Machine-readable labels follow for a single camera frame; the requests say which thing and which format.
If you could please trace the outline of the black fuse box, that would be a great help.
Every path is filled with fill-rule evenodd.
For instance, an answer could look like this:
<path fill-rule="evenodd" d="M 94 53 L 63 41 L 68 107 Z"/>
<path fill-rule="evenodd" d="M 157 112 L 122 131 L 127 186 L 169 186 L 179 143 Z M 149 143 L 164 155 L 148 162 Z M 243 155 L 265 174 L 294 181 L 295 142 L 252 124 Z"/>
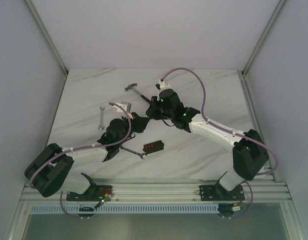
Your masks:
<path fill-rule="evenodd" d="M 164 143 L 161 140 L 147 143 L 143 146 L 143 151 L 146 154 L 152 154 L 155 152 L 159 152 L 159 151 L 162 151 L 163 149 L 164 149 Z"/>

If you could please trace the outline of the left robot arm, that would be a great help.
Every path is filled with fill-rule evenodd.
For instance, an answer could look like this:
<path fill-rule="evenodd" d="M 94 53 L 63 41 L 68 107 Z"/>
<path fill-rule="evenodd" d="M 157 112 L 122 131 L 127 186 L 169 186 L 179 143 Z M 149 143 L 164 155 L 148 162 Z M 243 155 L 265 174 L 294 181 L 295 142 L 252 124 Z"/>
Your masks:
<path fill-rule="evenodd" d="M 91 201 L 96 195 L 95 184 L 88 173 L 78 170 L 80 166 L 113 159 L 132 134 L 144 132 L 149 121 L 135 112 L 129 118 L 113 119 L 95 146 L 71 150 L 51 143 L 26 168 L 24 176 L 45 198 L 63 190 Z"/>

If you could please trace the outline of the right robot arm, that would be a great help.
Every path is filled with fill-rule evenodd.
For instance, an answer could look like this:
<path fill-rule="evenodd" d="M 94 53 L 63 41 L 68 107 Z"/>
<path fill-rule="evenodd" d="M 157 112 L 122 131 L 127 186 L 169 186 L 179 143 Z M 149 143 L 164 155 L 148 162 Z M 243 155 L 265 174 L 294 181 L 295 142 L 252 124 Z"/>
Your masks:
<path fill-rule="evenodd" d="M 199 110 L 185 107 L 172 89 L 152 96 L 146 115 L 152 120 L 170 120 L 176 128 L 206 137 L 232 152 L 232 167 L 215 184 L 214 192 L 222 200 L 231 196 L 242 182 L 253 180 L 269 160 L 257 131 L 234 132 L 217 122 L 206 121 Z"/>

